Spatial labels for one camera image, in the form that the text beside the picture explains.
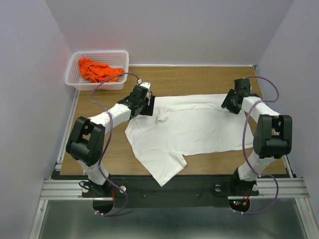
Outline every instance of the orange cloth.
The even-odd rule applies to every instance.
[[[85,80],[90,80],[92,83],[103,82],[112,76],[124,72],[121,68],[113,69],[109,67],[108,64],[95,62],[87,58],[81,58],[79,60],[79,69],[82,77]],[[117,82],[118,79],[118,77],[114,77],[108,82]]]

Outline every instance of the cable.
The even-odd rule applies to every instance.
[[[90,188],[87,186],[84,186],[84,183],[85,183],[85,181],[80,181],[79,182],[79,186],[81,187],[81,188],[83,188],[83,189],[86,189],[86,190],[90,190]]]
[[[259,211],[256,211],[256,212],[251,212],[251,213],[244,213],[244,212],[239,212],[241,214],[245,214],[245,215],[255,215],[255,214],[259,214],[259,213],[262,213],[268,209],[270,209],[274,203],[276,202],[277,198],[278,198],[278,193],[279,193],[279,185],[278,185],[278,182],[276,180],[276,178],[272,175],[272,174],[263,174],[261,175],[259,172],[257,172],[253,166],[250,164],[250,162],[248,161],[248,157],[247,157],[247,154],[246,154],[246,149],[245,149],[245,137],[246,137],[246,130],[247,130],[247,125],[248,125],[248,120],[249,120],[249,117],[250,117],[250,114],[251,112],[253,111],[253,109],[256,107],[257,104],[261,103],[261,102],[276,102],[278,99],[279,99],[279,91],[277,89],[277,87],[275,86],[274,83],[272,83],[270,80],[268,80],[267,78],[264,78],[264,77],[261,77],[261,76],[249,76],[249,77],[246,77],[246,79],[249,79],[249,78],[258,78],[258,79],[263,79],[267,82],[269,82],[275,89],[276,93],[277,93],[277,97],[274,99],[274,100],[261,100],[261,101],[257,101],[256,103],[254,103],[252,105],[252,107],[250,108],[250,110],[248,111],[248,114],[247,114],[247,117],[246,117],[246,120],[245,120],[245,125],[244,125],[244,132],[243,132],[243,139],[242,139],[242,147],[243,147],[243,154],[244,154],[244,158],[245,158],[245,161],[247,162],[248,166],[250,167],[250,169],[258,176],[258,177],[261,177],[261,176],[269,176],[271,178],[273,178],[273,180],[275,181],[275,184],[276,184],[276,194],[275,194],[275,197],[273,199],[273,201],[271,202],[271,204],[267,207],[265,207],[264,209],[262,210],[259,210]]]
[[[242,201],[244,201],[244,200],[245,200],[245,197],[246,197],[246,193],[244,193],[244,197],[243,197]]]
[[[245,203],[248,203],[248,200],[249,200],[249,190],[247,189],[247,200]]]
[[[111,193],[112,193],[113,203],[115,203],[115,190],[114,190],[114,188],[112,188]]]
[[[103,85],[104,83],[108,82],[109,80],[111,80],[111,79],[113,79],[113,78],[115,78],[115,77],[122,76],[122,75],[133,75],[133,76],[135,76],[135,77],[137,78],[137,81],[140,79],[140,78],[139,78],[136,74],[134,74],[134,73],[124,72],[124,73],[121,73],[121,74],[117,74],[117,75],[115,75],[115,76],[112,76],[112,77],[106,79],[105,81],[101,82],[101,83],[98,84],[98,85],[91,91],[91,93],[90,93],[90,101],[93,102],[93,103],[96,103],[96,104],[99,105],[99,106],[101,106],[101,107],[105,110],[105,112],[109,115],[109,117],[110,117],[110,133],[109,133],[109,138],[108,138],[108,141],[106,142],[106,145],[105,145],[105,147],[104,147],[104,149],[103,149],[101,158],[100,158],[99,161],[98,161],[98,168],[99,168],[99,170],[100,170],[102,176],[106,179],[106,181],[107,181],[108,183],[110,183],[113,187],[115,187],[115,188],[117,188],[118,190],[120,190],[121,192],[123,192],[124,195],[125,195],[125,198],[126,198],[124,205],[123,205],[120,209],[118,209],[116,212],[108,213],[108,214],[103,214],[103,213],[100,213],[100,212],[98,212],[98,211],[95,211],[95,214],[98,214],[98,215],[100,215],[100,216],[102,216],[102,217],[114,216],[114,215],[116,215],[117,213],[121,212],[121,211],[127,206],[127,204],[129,203],[129,196],[128,196],[128,194],[126,193],[126,191],[124,191],[122,188],[120,188],[118,185],[116,185],[116,184],[113,183],[110,179],[108,179],[108,177],[105,175],[105,173],[104,173],[103,170],[101,169],[102,158],[103,158],[103,156],[104,156],[104,154],[105,154],[105,152],[106,152],[106,150],[107,150],[107,148],[108,148],[108,146],[109,146],[109,144],[110,144],[111,137],[112,137],[112,133],[113,133],[113,117],[112,117],[112,114],[109,112],[109,109],[106,108],[103,104],[101,104],[101,103],[99,103],[99,102],[93,100],[93,99],[92,99],[92,96],[93,96],[93,93],[94,93],[101,85]]]

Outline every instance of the wooden table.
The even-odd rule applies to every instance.
[[[143,81],[152,83],[155,96],[186,96],[197,94],[223,94],[234,88],[234,80],[255,75],[253,67],[130,67],[130,72],[136,73]],[[124,89],[120,91],[97,91],[94,99],[111,108],[118,100],[126,97],[132,91],[136,79],[129,76]],[[251,80],[252,92],[260,96],[261,90],[257,80]],[[89,91],[80,92],[73,122],[80,116],[91,117],[102,112],[102,108],[91,103]],[[256,123],[251,119],[250,127],[255,131]],[[125,129],[125,122],[113,130],[113,137],[103,164],[111,175],[149,175],[150,173],[134,157]],[[241,150],[221,153],[198,154],[185,156],[186,167],[179,175],[215,175],[232,174],[244,163]],[[270,164],[264,173],[286,174],[282,159]],[[68,153],[65,154],[61,175],[82,175],[83,170]]]

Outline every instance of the gray wall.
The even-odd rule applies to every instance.
[[[71,51],[132,64],[256,64],[293,0],[46,0]]]
[[[293,149],[289,161],[305,177],[312,207],[319,218],[319,1],[295,0],[267,48],[257,72],[279,88],[271,106],[293,117]],[[274,91],[262,83],[265,98]]]
[[[43,0],[0,7],[0,238],[28,238],[74,91],[70,49]]]

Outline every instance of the laundry basket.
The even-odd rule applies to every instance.
[[[90,91],[99,83],[91,83],[89,80],[84,80],[79,70],[79,60],[88,58],[92,61],[107,63],[112,68],[122,68],[124,72],[129,70],[129,53],[127,51],[79,51],[75,52],[66,71],[65,83],[80,91]],[[99,87],[99,90],[121,90],[127,75],[119,77],[117,82],[104,83]]]

